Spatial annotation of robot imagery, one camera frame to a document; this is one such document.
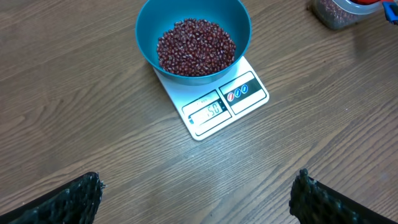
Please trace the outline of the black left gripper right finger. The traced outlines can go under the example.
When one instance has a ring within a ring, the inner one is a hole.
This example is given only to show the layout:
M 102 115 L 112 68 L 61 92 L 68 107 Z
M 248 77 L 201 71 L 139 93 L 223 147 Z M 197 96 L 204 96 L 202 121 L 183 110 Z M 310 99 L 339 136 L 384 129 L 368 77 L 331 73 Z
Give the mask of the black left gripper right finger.
M 292 184 L 289 208 L 301 224 L 397 224 L 311 178 L 306 169 Z

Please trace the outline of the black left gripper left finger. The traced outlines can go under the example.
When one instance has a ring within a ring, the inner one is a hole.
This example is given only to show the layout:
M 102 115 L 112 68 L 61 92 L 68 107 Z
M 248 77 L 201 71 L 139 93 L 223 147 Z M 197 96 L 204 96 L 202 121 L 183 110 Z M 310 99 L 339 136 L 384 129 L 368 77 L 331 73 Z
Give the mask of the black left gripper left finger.
M 1 215 L 1 223 L 92 224 L 103 196 L 104 182 L 87 172 L 39 198 Z

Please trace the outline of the red measuring scoop blue handle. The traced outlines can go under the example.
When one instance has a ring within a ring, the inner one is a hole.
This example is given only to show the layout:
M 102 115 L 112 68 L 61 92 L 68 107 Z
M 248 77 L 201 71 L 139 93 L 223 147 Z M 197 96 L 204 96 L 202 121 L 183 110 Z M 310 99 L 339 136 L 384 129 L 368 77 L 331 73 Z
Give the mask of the red measuring scoop blue handle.
M 391 24 L 397 25 L 397 0 L 353 0 L 353 2 L 362 5 L 381 3 L 386 20 Z

